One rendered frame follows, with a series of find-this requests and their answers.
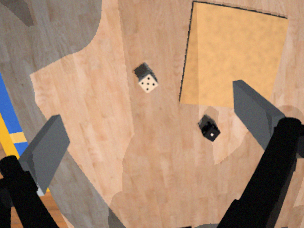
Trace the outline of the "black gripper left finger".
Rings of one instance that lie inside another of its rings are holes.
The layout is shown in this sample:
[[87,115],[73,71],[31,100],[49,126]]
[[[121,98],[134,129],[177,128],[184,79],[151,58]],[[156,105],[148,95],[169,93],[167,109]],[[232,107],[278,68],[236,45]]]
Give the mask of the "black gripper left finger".
[[18,159],[0,160],[0,228],[11,228],[11,207],[23,228],[59,228],[39,196],[45,195],[69,144],[61,115],[53,115]]

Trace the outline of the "orange flat mat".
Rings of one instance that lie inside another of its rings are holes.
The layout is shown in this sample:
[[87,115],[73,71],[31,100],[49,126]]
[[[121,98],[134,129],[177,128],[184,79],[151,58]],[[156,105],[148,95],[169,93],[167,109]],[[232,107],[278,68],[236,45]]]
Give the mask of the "orange flat mat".
[[193,2],[180,103],[234,108],[232,81],[270,100],[289,19]]

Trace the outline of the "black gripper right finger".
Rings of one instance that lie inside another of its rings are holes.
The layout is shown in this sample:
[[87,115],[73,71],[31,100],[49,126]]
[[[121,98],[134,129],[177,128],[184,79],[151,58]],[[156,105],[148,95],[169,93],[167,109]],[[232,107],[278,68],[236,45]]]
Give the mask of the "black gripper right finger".
[[297,158],[304,158],[304,124],[286,117],[242,79],[232,85],[234,113],[264,153],[240,199],[233,200],[217,228],[274,228]]

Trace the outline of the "white die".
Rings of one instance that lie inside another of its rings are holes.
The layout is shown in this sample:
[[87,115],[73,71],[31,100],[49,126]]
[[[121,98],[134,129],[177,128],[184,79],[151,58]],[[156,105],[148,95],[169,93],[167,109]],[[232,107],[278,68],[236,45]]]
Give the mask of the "white die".
[[158,86],[158,81],[150,71],[147,71],[145,74],[138,78],[138,84],[146,93],[148,93],[156,86]]

